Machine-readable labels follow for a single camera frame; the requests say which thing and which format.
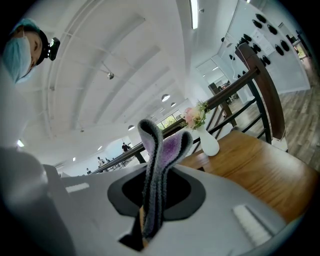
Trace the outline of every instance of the person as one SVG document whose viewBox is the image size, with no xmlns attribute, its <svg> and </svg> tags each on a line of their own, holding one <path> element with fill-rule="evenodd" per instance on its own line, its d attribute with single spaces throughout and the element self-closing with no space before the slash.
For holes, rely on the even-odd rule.
<svg viewBox="0 0 320 256">
<path fill-rule="evenodd" d="M 127 152 L 129 149 L 130 149 L 130 147 L 129 147 L 126 143 L 123 143 L 123 144 L 122 144 L 122 150 L 123 150 L 123 152 Z"/>
<path fill-rule="evenodd" d="M 99 163 L 99 167 L 101 167 L 101 166 L 103 166 L 105 164 L 105 161 L 100 159 L 100 157 L 98 156 L 98 163 Z"/>
<path fill-rule="evenodd" d="M 8 35 L 0 57 L 1 147 L 15 147 L 34 111 L 15 84 L 26 81 L 49 56 L 48 39 L 30 19 L 20 20 Z"/>
<path fill-rule="evenodd" d="M 2 61 L 14 84 L 26 81 L 35 67 L 48 58 L 45 33 L 28 18 L 22 19 L 9 35 Z"/>
</svg>

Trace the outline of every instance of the surgical mask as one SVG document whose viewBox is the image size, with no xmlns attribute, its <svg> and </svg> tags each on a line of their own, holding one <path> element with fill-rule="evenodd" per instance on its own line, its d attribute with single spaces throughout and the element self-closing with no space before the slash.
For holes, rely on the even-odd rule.
<svg viewBox="0 0 320 256">
<path fill-rule="evenodd" d="M 31 64 L 31 53 L 25 32 L 23 37 L 13 37 L 6 43 L 2 60 L 15 84 L 27 74 Z"/>
</svg>

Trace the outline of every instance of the wooden table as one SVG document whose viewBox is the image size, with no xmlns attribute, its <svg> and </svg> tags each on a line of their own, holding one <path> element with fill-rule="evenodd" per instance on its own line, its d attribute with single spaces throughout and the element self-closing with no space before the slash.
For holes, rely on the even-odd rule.
<svg viewBox="0 0 320 256">
<path fill-rule="evenodd" d="M 202 150 L 181 163 L 230 179 L 275 209 L 287 223 L 303 214 L 319 182 L 317 171 L 294 156 L 255 137 L 232 131 L 219 141 L 220 151 Z"/>
</svg>

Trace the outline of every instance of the wall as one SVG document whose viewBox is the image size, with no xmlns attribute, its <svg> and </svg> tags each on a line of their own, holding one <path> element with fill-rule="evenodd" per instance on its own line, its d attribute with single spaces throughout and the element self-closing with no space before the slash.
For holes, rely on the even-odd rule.
<svg viewBox="0 0 320 256">
<path fill-rule="evenodd" d="M 299 31 L 300 26 L 278 1 L 268 0 L 261 11 L 268 16 L 268 19 L 276 26 L 276 28 L 283 23 L 288 28 L 290 33 L 296 39 L 298 38 L 296 30 Z"/>
<path fill-rule="evenodd" d="M 99 150 L 85 159 L 76 159 L 75 162 L 65 165 L 63 168 L 59 169 L 59 172 L 64 172 L 70 176 L 87 175 L 87 168 L 89 168 L 91 172 L 98 169 L 98 157 L 106 161 L 106 158 L 112 160 L 112 158 L 120 156 L 123 153 L 123 142 L 126 144 L 132 143 L 128 136 L 123 139 L 117 139 L 109 143 L 104 150 Z"/>
<path fill-rule="evenodd" d="M 241 37 L 243 37 L 244 34 L 247 34 L 249 36 L 252 35 L 254 30 L 256 29 L 252 22 L 252 19 L 257 19 L 256 14 L 261 14 L 267 19 L 267 23 L 263 23 L 262 28 L 259 29 L 259 31 L 265 36 L 265 38 L 271 43 L 273 47 L 275 47 L 275 44 L 281 45 L 280 40 L 285 41 L 290 47 L 289 51 L 283 50 L 284 56 L 281 56 L 277 51 L 274 51 L 267 56 L 271 64 L 267 65 L 266 69 L 273 80 L 277 92 L 279 94 L 282 94 L 309 89 L 310 84 L 306 72 L 303 69 L 302 63 L 296 51 L 294 50 L 288 39 L 281 33 L 278 27 L 270 21 L 267 15 L 260 12 L 251 4 L 247 4 L 245 1 L 240 0 L 238 2 L 233 21 L 230 24 L 228 30 L 228 33 L 230 34 L 229 38 L 230 41 L 233 42 L 233 45 L 229 48 L 221 47 L 218 53 L 220 58 L 226 65 L 229 66 L 229 69 L 231 69 L 233 66 L 235 70 L 235 77 L 238 74 L 242 76 L 242 71 L 247 71 L 245 65 L 237 56 L 235 56 L 235 60 L 231 63 L 229 54 L 234 55 L 235 44 L 238 40 L 241 39 Z M 267 28 L 267 24 L 271 24 L 277 29 L 277 35 L 274 35 L 269 31 L 269 29 Z M 249 45 L 252 46 L 253 43 L 255 42 L 252 39 L 252 42 L 250 42 Z M 262 58 L 263 55 L 267 54 L 261 51 L 258 52 L 257 55 L 258 57 Z"/>
</svg>

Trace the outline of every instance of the white ceiling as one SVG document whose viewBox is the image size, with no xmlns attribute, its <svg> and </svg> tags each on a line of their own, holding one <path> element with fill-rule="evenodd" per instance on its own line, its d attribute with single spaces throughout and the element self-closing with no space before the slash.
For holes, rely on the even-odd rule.
<svg viewBox="0 0 320 256">
<path fill-rule="evenodd" d="M 182 16 L 179 2 L 39 1 L 26 16 L 61 45 L 55 61 L 45 60 L 30 81 L 17 86 L 34 109 L 21 138 L 25 150 L 51 165 L 86 157 L 130 135 L 129 125 L 160 108 L 165 115 L 171 102 L 184 102 L 188 58 L 192 53 L 195 62 L 203 62 L 218 52 L 220 34 L 229 24 L 216 39 L 213 33 L 220 25 L 212 24 L 213 17 L 220 17 L 216 9 L 224 11 L 224 2 L 234 1 L 200 0 L 205 12 L 196 33 L 184 26 L 190 12 Z M 194 45 L 186 42 L 185 33 L 193 33 Z M 108 79 L 105 66 L 114 79 Z M 161 101 L 164 93 L 171 95 L 167 102 Z"/>
</svg>

